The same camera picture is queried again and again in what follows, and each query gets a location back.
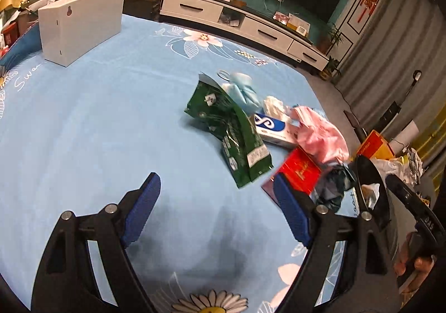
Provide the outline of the black trash bin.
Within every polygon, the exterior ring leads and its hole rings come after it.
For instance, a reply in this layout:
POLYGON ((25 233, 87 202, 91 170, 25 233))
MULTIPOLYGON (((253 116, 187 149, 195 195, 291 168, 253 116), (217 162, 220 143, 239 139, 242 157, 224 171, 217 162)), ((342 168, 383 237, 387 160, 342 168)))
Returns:
POLYGON ((384 180, 373 162, 362 155, 354 159, 353 171, 357 180, 359 206, 374 217, 379 231, 384 235, 390 258, 394 261, 399 247, 397 219, 384 180))

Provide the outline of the blue white toothpaste box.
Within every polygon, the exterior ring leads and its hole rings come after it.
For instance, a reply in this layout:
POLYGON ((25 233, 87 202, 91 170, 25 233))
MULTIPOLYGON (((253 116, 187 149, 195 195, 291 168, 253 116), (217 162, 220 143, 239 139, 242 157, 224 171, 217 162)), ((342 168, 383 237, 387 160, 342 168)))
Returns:
POLYGON ((253 114, 251 120, 263 141, 290 150, 299 145, 297 126, 263 114, 253 114))

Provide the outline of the white tissue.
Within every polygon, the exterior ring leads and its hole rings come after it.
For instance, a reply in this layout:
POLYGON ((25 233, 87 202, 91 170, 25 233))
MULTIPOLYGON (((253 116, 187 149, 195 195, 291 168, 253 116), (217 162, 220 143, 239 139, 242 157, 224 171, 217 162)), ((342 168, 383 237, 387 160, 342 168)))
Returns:
POLYGON ((267 96, 263 101, 263 111, 265 115, 282 122, 290 122, 289 108, 278 98, 267 96))

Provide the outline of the potted plant by curtain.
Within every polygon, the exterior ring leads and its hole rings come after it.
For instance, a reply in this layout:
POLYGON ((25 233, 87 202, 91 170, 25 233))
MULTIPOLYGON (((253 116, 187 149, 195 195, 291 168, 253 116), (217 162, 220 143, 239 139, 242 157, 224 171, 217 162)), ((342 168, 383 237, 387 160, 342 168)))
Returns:
POLYGON ((327 55, 332 47, 343 43, 344 35, 342 31, 334 24, 329 23, 319 35, 317 49, 324 55, 327 55))

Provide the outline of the white cardboard box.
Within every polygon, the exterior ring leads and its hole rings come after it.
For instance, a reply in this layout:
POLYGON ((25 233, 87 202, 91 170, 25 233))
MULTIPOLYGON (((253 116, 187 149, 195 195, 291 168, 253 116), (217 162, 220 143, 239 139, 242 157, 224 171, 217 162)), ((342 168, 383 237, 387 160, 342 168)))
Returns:
POLYGON ((67 67, 121 31, 124 0, 58 0, 38 10, 45 60, 67 67))

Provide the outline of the red yellow shopping bag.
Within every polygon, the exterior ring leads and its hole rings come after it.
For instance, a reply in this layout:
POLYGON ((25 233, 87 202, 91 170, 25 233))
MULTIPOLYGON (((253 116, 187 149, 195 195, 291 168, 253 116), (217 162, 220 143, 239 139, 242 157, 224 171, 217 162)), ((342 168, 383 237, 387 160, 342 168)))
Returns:
POLYGON ((395 153, 377 131, 372 130, 366 139, 362 142, 359 149, 355 152, 354 157, 364 156, 370 159, 390 160, 395 158, 395 153))

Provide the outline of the grey curtain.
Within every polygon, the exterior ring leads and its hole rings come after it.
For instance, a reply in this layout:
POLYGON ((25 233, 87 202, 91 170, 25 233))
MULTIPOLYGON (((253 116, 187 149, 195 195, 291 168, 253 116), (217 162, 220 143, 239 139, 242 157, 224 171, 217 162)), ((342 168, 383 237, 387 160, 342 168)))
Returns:
POLYGON ((340 71, 336 87, 365 129, 401 102, 384 136, 411 121, 424 131, 445 106, 445 18, 436 2, 381 0, 340 71))

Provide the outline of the green snack bag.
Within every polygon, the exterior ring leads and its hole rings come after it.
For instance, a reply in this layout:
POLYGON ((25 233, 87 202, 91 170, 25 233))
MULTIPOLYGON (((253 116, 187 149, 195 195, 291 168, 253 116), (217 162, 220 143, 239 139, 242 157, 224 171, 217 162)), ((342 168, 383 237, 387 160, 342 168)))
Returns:
POLYGON ((272 156, 246 113, 204 73, 185 113, 204 125, 222 143, 222 155, 238 188, 272 169, 272 156))

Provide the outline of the white TV cabinet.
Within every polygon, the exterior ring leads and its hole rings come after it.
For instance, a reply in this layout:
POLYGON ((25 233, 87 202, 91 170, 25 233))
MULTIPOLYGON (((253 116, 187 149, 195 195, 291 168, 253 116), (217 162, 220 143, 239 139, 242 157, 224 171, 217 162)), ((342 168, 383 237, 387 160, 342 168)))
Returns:
POLYGON ((247 9, 220 0, 162 0, 159 16, 173 24, 188 25, 243 45, 269 51, 277 58, 305 63, 322 71, 329 58, 297 32, 247 9))

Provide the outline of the light blue bag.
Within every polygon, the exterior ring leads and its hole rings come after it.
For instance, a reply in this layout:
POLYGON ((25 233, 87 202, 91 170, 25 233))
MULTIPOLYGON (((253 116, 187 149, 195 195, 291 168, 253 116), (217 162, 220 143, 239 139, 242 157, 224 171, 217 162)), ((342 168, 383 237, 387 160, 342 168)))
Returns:
POLYGON ((253 89, 253 79, 245 73, 228 73, 220 70, 217 75, 224 80, 222 89, 247 114, 261 110, 261 102, 253 89))

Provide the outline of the red cigarette box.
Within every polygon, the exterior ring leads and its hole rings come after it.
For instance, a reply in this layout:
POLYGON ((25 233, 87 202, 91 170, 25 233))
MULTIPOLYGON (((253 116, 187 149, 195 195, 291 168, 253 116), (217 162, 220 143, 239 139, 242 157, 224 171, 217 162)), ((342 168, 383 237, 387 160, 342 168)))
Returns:
POLYGON ((275 172, 275 174, 261 186, 262 190, 269 195, 276 204, 278 204, 278 202, 274 194, 273 182, 274 177, 278 173, 284 174, 295 190, 303 192, 308 196, 311 195, 322 174, 321 168, 309 154, 307 154, 301 147, 295 148, 288 155, 277 172, 275 172))

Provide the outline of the white plastic bag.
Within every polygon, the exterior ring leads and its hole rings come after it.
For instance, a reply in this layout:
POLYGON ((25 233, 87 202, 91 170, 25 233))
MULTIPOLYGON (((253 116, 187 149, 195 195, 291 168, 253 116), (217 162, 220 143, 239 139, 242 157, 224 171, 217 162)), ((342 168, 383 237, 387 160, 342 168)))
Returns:
POLYGON ((423 162, 413 148, 408 148, 406 154, 398 158, 390 160, 373 158, 371 161, 383 181, 388 175, 396 175, 409 187, 415 187, 423 175, 423 162))

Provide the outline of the blue floral tablecloth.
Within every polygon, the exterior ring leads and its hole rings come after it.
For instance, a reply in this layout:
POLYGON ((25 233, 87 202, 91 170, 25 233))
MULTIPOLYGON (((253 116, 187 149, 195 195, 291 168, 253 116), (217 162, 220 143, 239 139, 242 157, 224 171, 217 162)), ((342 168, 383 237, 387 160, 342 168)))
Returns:
POLYGON ((273 312, 306 254, 263 178, 238 188, 218 139, 185 113, 201 73, 252 77, 260 97, 322 109, 356 141, 330 85, 241 45, 129 16, 121 32, 63 68, 13 57, 1 90, 1 274, 30 304, 60 214, 82 216, 140 187, 162 190, 127 250, 161 312, 190 295, 232 293, 273 312))

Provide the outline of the pink plastic bag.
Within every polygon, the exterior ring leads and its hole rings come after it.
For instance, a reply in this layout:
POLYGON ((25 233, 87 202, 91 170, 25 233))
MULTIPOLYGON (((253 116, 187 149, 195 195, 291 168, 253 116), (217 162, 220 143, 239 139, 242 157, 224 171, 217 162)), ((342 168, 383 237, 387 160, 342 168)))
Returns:
POLYGON ((317 162, 344 163, 350 158, 342 133, 318 112, 307 106, 298 106, 290 110, 290 117, 299 122, 297 143, 317 162))

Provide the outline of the dark green wrapper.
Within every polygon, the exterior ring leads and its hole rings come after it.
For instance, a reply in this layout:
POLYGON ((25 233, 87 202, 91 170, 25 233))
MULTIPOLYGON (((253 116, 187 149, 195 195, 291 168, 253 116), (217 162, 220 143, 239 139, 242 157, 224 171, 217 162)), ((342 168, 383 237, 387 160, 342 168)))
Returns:
POLYGON ((323 205, 337 213, 340 210, 345 192, 356 183, 352 170, 344 163, 325 165, 310 198, 317 205, 323 205))

